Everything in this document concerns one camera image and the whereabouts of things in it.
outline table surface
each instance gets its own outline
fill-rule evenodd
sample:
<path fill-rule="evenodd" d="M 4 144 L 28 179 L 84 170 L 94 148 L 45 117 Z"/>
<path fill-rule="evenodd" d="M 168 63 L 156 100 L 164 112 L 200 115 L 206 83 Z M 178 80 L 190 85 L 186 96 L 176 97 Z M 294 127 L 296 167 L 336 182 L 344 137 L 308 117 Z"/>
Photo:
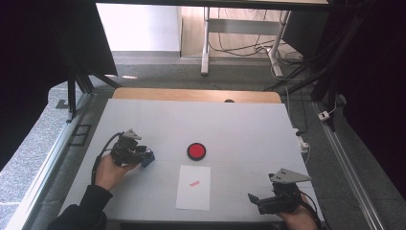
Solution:
<path fill-rule="evenodd" d="M 124 91 L 143 94 L 123 94 Z M 138 167 L 128 173 L 123 183 L 112 191 L 114 197 L 104 209 L 110 219 L 279 221 L 275 215 L 260 215 L 247 194 L 259 198 L 273 196 L 268 174 L 276 173 L 280 168 L 307 174 L 285 105 L 258 103 L 258 98 L 254 96 L 245 99 L 245 102 L 254 103 L 222 103 L 224 98 L 218 98 L 218 102 L 191 102 L 199 98 L 193 96 L 193 92 L 167 89 L 117 90 L 101 116 L 62 210 L 69 204 L 80 202 L 90 182 L 95 158 L 107 140 L 116 132 L 134 128 L 143 137 L 140 145 L 151 148 L 156 160 L 145 169 Z M 246 93 L 230 91 L 228 94 L 216 90 L 199 92 L 208 95 L 225 93 L 225 96 Z M 183 102 L 168 101 L 182 99 Z M 187 157 L 187 147 L 194 142 L 206 146 L 207 155 L 201 161 L 192 161 Z M 210 211 L 175 208 L 182 165 L 211 168 Z M 298 186 L 317 202 L 309 181 L 298 183 Z"/>

